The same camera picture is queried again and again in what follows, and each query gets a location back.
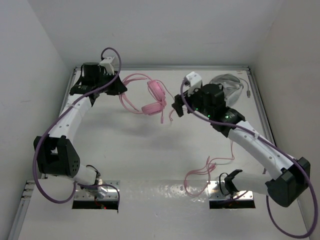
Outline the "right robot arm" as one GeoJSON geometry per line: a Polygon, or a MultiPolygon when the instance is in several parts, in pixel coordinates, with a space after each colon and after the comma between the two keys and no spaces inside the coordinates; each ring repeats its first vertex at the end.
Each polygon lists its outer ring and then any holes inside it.
{"type": "Polygon", "coordinates": [[[309,161],[304,157],[294,160],[255,131],[241,113],[227,106],[221,86],[208,83],[180,92],[172,104],[179,117],[184,115],[183,106],[188,113],[200,113],[199,118],[245,149],[271,177],[253,187],[258,181],[249,180],[243,170],[236,169],[224,178],[228,194],[249,190],[269,196],[282,207],[289,207],[308,188],[309,161]]]}

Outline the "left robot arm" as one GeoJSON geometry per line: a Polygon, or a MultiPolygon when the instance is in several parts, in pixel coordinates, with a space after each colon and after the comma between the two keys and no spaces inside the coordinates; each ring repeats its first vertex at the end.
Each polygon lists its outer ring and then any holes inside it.
{"type": "Polygon", "coordinates": [[[81,185],[94,185],[98,172],[81,163],[73,145],[76,132],[100,94],[116,96],[126,90],[119,73],[114,69],[111,57],[100,63],[83,63],[80,76],[67,95],[59,120],[44,137],[38,136],[34,140],[39,172],[69,178],[81,185]]]}

